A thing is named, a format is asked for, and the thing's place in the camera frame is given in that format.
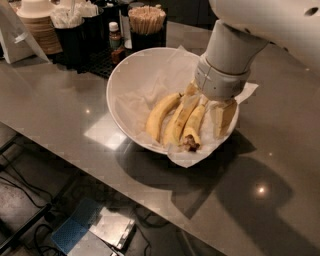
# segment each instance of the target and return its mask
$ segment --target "countertop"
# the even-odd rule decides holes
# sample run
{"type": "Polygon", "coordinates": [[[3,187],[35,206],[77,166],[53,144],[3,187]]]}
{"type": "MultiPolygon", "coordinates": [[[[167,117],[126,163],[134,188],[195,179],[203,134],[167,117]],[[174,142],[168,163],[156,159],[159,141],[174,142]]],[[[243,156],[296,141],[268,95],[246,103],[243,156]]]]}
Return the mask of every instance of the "countertop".
{"type": "MultiPolygon", "coordinates": [[[[209,36],[169,22],[167,46],[209,36]]],[[[236,130],[188,169],[121,132],[107,80],[37,57],[0,61],[0,121],[226,255],[320,255],[319,77],[272,44],[251,72],[236,130]]]]}

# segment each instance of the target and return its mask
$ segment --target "banana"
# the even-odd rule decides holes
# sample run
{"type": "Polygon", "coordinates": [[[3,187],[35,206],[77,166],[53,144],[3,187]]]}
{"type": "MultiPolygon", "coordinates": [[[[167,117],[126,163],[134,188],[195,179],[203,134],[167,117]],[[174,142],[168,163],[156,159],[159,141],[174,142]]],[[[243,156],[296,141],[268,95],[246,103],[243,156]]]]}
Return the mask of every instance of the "banana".
{"type": "Polygon", "coordinates": [[[225,136],[230,123],[236,113],[238,103],[235,99],[220,102],[211,111],[211,118],[214,124],[214,135],[217,138],[225,136]]]}
{"type": "Polygon", "coordinates": [[[197,151],[201,146],[199,130],[206,111],[207,98],[199,104],[191,113],[183,130],[183,145],[187,151],[197,151]]]}
{"type": "Polygon", "coordinates": [[[182,95],[180,93],[172,93],[162,98],[151,110],[145,131],[156,141],[160,140],[160,132],[163,119],[166,115],[180,102],[182,95]]]}
{"type": "Polygon", "coordinates": [[[162,144],[163,146],[168,145],[169,143],[174,145],[180,144],[180,136],[182,130],[191,114],[193,109],[196,107],[200,100],[200,95],[196,94],[193,96],[186,95],[183,101],[180,103],[168,124],[166,125],[162,144]]]}

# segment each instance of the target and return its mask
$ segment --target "white robotic arm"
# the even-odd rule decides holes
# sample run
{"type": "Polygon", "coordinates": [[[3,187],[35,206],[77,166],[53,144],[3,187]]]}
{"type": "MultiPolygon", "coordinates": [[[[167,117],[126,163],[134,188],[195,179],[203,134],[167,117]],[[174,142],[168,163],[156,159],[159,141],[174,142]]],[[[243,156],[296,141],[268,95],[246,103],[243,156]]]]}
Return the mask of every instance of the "white robotic arm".
{"type": "Polygon", "coordinates": [[[209,2],[219,20],[195,74],[197,84],[209,99],[223,101],[241,93],[254,57],[269,42],[320,71],[320,2],[209,2]]]}

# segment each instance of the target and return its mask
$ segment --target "parchment paper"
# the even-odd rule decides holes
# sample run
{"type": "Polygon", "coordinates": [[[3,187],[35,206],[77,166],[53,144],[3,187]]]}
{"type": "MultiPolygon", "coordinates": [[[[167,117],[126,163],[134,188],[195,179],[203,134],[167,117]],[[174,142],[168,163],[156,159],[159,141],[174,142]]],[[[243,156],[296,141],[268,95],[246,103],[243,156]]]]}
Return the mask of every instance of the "parchment paper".
{"type": "MultiPolygon", "coordinates": [[[[187,168],[205,159],[230,136],[236,127],[240,108],[238,105],[226,136],[215,138],[210,109],[217,102],[209,102],[200,128],[202,146],[196,152],[187,152],[182,147],[173,145],[164,148],[159,142],[154,141],[145,132],[145,123],[151,109],[165,95],[172,92],[184,92],[188,82],[193,79],[197,61],[186,62],[185,54],[186,51],[183,48],[177,49],[166,63],[163,63],[163,67],[156,72],[155,77],[146,79],[148,86],[117,95],[115,101],[117,112],[122,116],[122,120],[126,120],[120,126],[124,131],[130,131],[130,136],[134,141],[155,152],[167,154],[172,162],[187,168]]],[[[246,83],[243,92],[236,97],[238,104],[250,97],[257,87],[257,84],[246,83]]],[[[173,112],[165,118],[162,132],[173,112]]]]}

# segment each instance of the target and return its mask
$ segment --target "white bowl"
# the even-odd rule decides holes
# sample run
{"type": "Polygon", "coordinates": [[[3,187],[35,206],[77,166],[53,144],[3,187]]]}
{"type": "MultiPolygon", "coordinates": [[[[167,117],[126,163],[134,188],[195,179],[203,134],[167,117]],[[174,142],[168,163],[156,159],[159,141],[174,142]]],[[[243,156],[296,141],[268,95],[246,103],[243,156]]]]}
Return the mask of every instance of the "white bowl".
{"type": "MultiPolygon", "coordinates": [[[[109,77],[106,89],[108,108],[119,128],[140,146],[168,154],[168,149],[146,138],[149,136],[144,132],[145,122],[154,104],[163,96],[184,92],[194,79],[198,61],[199,56],[185,50],[151,48],[120,62],[109,77]]],[[[238,113],[230,131],[235,128],[238,113]]]]}

